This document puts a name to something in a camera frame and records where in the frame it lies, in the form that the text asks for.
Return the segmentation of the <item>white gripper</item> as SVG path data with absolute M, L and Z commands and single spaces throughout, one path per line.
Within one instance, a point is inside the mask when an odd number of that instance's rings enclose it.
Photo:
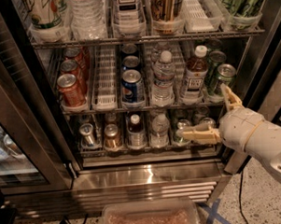
M 220 119 L 218 129 L 208 124 L 198 124 L 178 129 L 176 134 L 201 145 L 216 145 L 222 141 L 226 147 L 244 152 L 247 141 L 265 121 L 265 117 L 249 108 L 243 108 L 242 100 L 227 85 L 221 84 L 220 89 L 229 112 Z

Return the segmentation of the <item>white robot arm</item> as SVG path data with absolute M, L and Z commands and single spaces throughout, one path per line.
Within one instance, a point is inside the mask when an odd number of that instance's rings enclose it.
M 220 119 L 218 128 L 206 123 L 183 127 L 176 134 L 201 145 L 222 143 L 245 153 L 261 163 L 263 168 L 281 184 L 281 126 L 242 106 L 242 100 L 225 84 L 220 85 L 228 112 Z

